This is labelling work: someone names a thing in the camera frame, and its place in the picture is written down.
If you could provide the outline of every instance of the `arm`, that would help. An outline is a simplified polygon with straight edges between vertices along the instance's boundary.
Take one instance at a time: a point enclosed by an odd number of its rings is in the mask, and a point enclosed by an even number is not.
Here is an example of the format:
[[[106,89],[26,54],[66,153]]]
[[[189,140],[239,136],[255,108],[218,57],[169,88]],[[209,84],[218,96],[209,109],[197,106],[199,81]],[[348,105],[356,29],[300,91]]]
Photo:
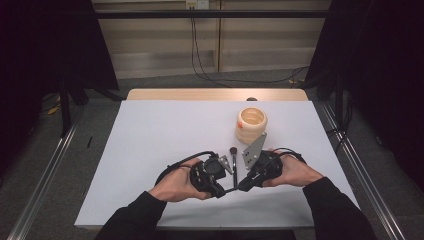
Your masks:
[[[167,202],[209,198],[209,193],[197,191],[190,183],[190,167],[198,161],[194,158],[183,163],[128,207],[118,209],[100,230],[96,240],[152,239]]]
[[[263,186],[304,187],[317,239],[377,239],[364,214],[328,178],[293,156],[284,155],[281,160],[281,176],[265,181]]]

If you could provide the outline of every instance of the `white board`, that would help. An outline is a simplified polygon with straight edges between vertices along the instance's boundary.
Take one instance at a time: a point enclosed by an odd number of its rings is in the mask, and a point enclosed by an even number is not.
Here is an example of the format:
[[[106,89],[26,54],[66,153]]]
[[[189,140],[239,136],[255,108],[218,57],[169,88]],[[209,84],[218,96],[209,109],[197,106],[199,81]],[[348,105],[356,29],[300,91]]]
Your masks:
[[[234,131],[238,112],[252,106],[268,116],[264,149],[286,147],[301,153],[358,205],[312,102],[125,101],[75,225],[100,228],[118,208],[150,190],[167,165],[198,152],[229,156],[229,149],[237,147],[241,181],[247,171],[240,153],[247,146]],[[229,174],[218,182],[232,188]],[[158,223],[158,228],[172,229],[308,226],[313,226],[310,208],[302,189],[292,186],[168,203]]]

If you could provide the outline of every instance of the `wall outlet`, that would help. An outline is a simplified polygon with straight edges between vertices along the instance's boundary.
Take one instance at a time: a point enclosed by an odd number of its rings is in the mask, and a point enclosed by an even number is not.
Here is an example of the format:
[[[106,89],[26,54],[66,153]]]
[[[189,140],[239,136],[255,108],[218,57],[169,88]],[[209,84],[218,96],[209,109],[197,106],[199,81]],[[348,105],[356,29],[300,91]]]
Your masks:
[[[197,0],[186,0],[186,9],[197,9]]]
[[[197,9],[208,10],[209,0],[197,0]]]

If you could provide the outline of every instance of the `person's right hand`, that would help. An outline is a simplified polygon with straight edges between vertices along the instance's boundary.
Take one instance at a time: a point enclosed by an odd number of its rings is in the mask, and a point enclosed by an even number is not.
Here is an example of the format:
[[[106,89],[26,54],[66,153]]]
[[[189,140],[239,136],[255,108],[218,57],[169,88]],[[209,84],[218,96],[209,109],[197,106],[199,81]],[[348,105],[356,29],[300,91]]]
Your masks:
[[[304,187],[323,178],[321,173],[297,160],[292,155],[283,155],[280,159],[283,162],[283,173],[277,178],[264,181],[262,183],[263,187],[275,187],[283,184]]]

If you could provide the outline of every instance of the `black sleeve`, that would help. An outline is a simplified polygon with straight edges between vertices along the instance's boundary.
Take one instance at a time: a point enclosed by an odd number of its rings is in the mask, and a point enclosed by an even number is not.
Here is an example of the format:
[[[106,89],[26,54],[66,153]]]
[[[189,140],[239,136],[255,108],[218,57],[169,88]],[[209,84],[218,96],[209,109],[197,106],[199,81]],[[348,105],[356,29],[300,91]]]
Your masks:
[[[106,222],[96,240],[152,239],[166,202],[143,192],[128,207],[118,209]]]
[[[321,239],[377,239],[365,215],[324,177],[303,188],[312,210],[315,235]]]

